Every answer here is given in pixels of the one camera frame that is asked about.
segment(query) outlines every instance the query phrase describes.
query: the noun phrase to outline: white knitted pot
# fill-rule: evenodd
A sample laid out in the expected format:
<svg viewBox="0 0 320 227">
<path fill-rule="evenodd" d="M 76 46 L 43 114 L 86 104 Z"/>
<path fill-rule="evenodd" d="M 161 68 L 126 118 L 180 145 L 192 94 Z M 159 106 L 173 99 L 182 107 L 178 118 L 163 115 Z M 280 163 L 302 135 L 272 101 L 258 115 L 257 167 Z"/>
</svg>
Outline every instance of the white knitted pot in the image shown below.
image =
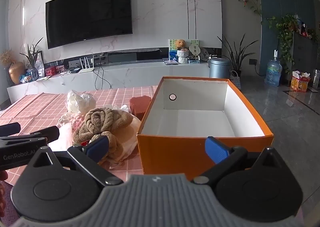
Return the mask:
<svg viewBox="0 0 320 227">
<path fill-rule="evenodd" d="M 187 57 L 189 55 L 188 49 L 177 50 L 178 57 Z"/>
<path fill-rule="evenodd" d="M 188 58 L 187 57 L 179 57 L 178 63 L 181 63 L 181 64 L 188 63 Z"/>
</svg>

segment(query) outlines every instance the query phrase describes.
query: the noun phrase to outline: checkered tablecloth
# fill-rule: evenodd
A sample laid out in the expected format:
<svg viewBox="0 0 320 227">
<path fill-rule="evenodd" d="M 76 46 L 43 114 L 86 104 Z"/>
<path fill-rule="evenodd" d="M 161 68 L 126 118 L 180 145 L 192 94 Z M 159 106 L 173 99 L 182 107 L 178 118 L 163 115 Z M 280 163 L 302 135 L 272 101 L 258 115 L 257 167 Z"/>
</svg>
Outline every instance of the checkered tablecloth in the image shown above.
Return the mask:
<svg viewBox="0 0 320 227">
<path fill-rule="evenodd" d="M 153 97 L 157 86 L 120 88 L 110 90 L 84 91 L 81 93 L 91 93 L 97 102 L 97 107 L 113 104 L 121 107 L 124 104 L 129 106 L 132 97 L 147 95 Z M 0 114 L 0 125 L 19 122 L 21 131 L 18 135 L 29 134 L 57 125 L 58 119 L 68 110 L 66 107 L 67 94 L 40 93 L 36 95 L 26 95 L 16 101 L 9 108 Z M 109 170 L 108 162 L 102 165 Z M 7 170 L 9 184 L 15 185 L 25 166 Z M 122 165 L 111 169 L 112 173 L 126 181 L 130 174 L 142 174 L 141 160 L 136 148 Z"/>
</svg>

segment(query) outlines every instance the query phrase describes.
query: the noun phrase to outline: television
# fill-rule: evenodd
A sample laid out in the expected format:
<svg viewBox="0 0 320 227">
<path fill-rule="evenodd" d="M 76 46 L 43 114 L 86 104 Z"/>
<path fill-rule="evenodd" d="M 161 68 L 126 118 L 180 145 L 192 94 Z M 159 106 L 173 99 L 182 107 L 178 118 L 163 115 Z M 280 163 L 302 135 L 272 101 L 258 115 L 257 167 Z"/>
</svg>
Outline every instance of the television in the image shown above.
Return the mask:
<svg viewBox="0 0 320 227">
<path fill-rule="evenodd" d="M 48 49 L 132 34 L 131 0 L 51 0 L 45 4 Z"/>
</svg>

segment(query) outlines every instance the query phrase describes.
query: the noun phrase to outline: human hand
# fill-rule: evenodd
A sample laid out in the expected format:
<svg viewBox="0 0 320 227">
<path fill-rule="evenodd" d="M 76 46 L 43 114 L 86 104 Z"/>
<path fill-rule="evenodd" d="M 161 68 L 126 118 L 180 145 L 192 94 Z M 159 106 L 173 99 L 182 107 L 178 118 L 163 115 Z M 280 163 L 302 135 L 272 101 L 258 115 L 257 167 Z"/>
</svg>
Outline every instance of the human hand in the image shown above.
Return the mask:
<svg viewBox="0 0 320 227">
<path fill-rule="evenodd" d="M 8 173 L 7 171 L 0 171 L 0 181 L 7 180 Z M 0 217 L 4 217 L 4 209 L 6 206 L 6 202 L 4 200 L 4 185 L 0 184 Z"/>
</svg>

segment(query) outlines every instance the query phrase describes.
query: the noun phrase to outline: stuffed toy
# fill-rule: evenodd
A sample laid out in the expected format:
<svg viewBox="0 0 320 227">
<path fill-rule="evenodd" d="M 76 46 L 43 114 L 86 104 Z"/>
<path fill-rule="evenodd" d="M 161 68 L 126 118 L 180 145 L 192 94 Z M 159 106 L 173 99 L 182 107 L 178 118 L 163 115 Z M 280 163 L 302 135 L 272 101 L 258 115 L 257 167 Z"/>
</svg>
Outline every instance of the stuffed toy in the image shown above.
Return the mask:
<svg viewBox="0 0 320 227">
<path fill-rule="evenodd" d="M 81 144 L 86 141 L 92 142 L 100 136 L 107 136 L 109 139 L 109 151 L 100 160 L 99 164 L 106 161 L 107 157 L 117 161 L 121 158 L 123 147 L 112 133 L 129 126 L 132 120 L 133 116 L 123 110 L 112 110 L 106 107 L 92 109 L 85 115 L 84 121 L 73 133 L 73 144 Z"/>
<path fill-rule="evenodd" d="M 176 40 L 176 42 L 174 44 L 178 50 L 180 50 L 181 48 L 186 46 L 186 42 L 182 39 Z"/>
</svg>

